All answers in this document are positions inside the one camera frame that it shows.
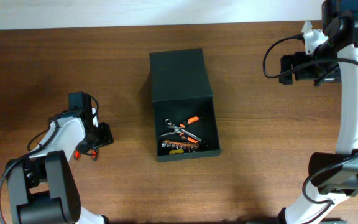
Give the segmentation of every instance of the open box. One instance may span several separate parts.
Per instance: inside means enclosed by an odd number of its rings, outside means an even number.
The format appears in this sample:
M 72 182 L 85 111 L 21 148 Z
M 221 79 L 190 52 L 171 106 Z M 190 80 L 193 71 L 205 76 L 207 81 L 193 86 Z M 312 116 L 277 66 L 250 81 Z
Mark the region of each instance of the open box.
M 151 53 L 150 69 L 157 160 L 175 161 L 220 155 L 213 94 L 202 49 Z M 165 125 L 165 120 L 170 119 L 173 124 L 179 126 L 193 116 L 200 117 L 200 120 L 185 129 L 207 141 L 208 146 L 201 147 L 194 153 L 170 155 L 170 150 L 162 147 L 163 140 L 183 140 L 178 134 L 160 137 L 163 133 L 173 131 Z

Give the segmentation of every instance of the orange handle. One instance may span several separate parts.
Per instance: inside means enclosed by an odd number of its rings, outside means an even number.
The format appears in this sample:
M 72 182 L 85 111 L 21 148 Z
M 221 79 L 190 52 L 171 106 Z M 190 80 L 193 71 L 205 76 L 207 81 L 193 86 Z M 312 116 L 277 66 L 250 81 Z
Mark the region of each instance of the orange handle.
M 187 137 L 187 140 L 188 140 L 189 142 L 192 142 L 192 143 L 198 143 L 197 140 L 192 139 L 191 137 Z
M 197 116 L 192 117 L 192 118 L 189 119 L 188 124 L 191 124 L 191 123 L 196 122 L 198 120 L 200 120 L 200 119 Z

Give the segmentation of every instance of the white wall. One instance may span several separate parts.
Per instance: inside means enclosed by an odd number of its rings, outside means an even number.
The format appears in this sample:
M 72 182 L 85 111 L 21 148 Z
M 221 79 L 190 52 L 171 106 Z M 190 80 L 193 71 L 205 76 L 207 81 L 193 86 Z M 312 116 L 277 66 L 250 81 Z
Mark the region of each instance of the white wall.
M 0 29 L 320 20 L 323 0 L 0 0 Z

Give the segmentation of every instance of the pliers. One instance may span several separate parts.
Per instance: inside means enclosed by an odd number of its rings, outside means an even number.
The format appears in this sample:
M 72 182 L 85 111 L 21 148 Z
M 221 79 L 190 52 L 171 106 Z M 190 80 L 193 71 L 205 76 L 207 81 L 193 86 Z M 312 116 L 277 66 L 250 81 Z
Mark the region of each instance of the pliers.
M 179 136 L 181 136 L 182 139 L 184 140 L 187 140 L 189 142 L 192 142 L 192 143 L 198 143 L 198 142 L 201 142 L 202 139 L 195 136 L 194 134 L 191 134 L 190 132 L 186 131 L 185 130 L 185 127 L 191 123 L 194 123 L 196 121 L 200 120 L 199 117 L 197 116 L 194 116 L 192 118 L 190 118 L 188 121 L 185 121 L 183 122 L 182 124 L 180 124 L 180 126 L 176 126 L 172 123 L 172 121 L 170 121 L 169 119 L 166 119 L 165 120 L 165 124 L 167 125 L 167 127 L 169 128 L 172 128 L 173 131 L 172 132 L 169 132 L 169 133 L 165 133 L 165 134 L 162 134 L 160 136 L 166 136 L 166 135 L 169 135 L 169 134 L 179 134 Z

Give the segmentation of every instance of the wood grain surface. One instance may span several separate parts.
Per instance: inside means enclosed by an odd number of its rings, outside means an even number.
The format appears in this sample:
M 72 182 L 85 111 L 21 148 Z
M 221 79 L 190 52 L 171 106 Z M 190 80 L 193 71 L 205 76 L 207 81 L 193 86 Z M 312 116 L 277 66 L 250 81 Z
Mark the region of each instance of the wood grain surface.
M 47 118 L 84 91 L 115 143 L 71 160 L 81 204 L 115 222 L 219 222 L 275 217 L 301 194 L 314 152 L 334 152 L 341 86 L 283 86 L 262 73 L 265 51 L 302 22 L 0 31 L 0 176 Z M 158 163 L 149 53 L 202 47 L 223 153 Z M 295 40 L 268 59 L 303 50 Z M 6 186 L 2 195 L 11 221 Z M 358 196 L 329 217 L 358 223 Z

